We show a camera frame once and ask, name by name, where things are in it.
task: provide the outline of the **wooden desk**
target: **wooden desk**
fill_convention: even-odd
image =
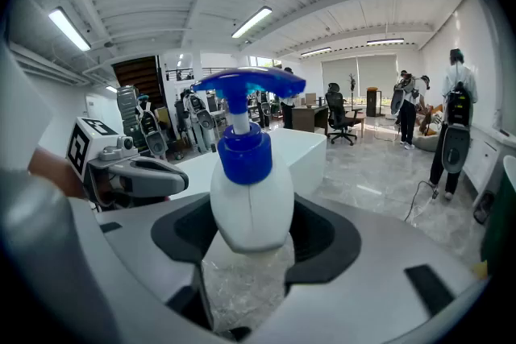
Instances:
[[[348,119],[353,119],[355,117],[355,112],[346,112],[346,114],[344,115],[346,116],[346,118]],[[356,113],[356,120],[357,121],[360,121],[360,137],[363,138],[364,137],[364,122],[365,122],[365,119],[366,119],[366,116],[363,112],[357,112]]]
[[[316,105],[311,108],[299,106],[292,109],[292,128],[296,131],[315,132],[315,128],[324,128],[328,135],[328,105]]]

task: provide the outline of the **plastic bottle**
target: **plastic bottle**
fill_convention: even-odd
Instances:
[[[193,90],[216,89],[227,99],[233,125],[218,142],[220,159],[210,188],[211,209],[227,245],[238,253],[281,247],[293,215],[290,171],[271,139],[248,120],[247,95],[256,90],[289,97],[306,82],[274,68],[237,68],[193,84]]]

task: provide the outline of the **ceiling light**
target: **ceiling light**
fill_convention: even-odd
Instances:
[[[241,35],[243,35],[246,31],[251,29],[253,26],[255,26],[261,19],[263,19],[265,16],[272,13],[273,10],[270,7],[264,6],[260,10],[258,10],[253,16],[251,16],[248,20],[246,20],[242,26],[240,26],[233,35],[231,35],[232,38],[239,38]]]
[[[368,40],[368,44],[402,44],[403,42],[405,42],[403,38]]]
[[[330,51],[330,50],[331,50],[331,48],[317,49],[315,51],[302,53],[301,56],[312,56],[312,55],[315,55],[316,53],[323,53],[323,52],[327,52],[327,51]]]
[[[90,45],[78,32],[78,30],[72,25],[70,19],[65,14],[65,11],[60,7],[50,12],[48,17],[56,24],[57,27],[66,35],[68,39],[75,43],[75,45],[83,52],[91,49]]]

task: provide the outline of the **green object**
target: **green object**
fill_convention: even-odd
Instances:
[[[503,248],[509,239],[510,231],[516,224],[516,191],[505,170],[491,211],[481,245],[481,259],[487,260],[490,275],[499,266]]]

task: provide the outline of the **trash bin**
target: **trash bin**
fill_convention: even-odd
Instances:
[[[488,273],[496,271],[503,247],[510,231],[516,224],[516,158],[507,155],[503,159],[504,173],[500,189],[494,198],[487,230],[481,245],[482,261],[487,260]]]

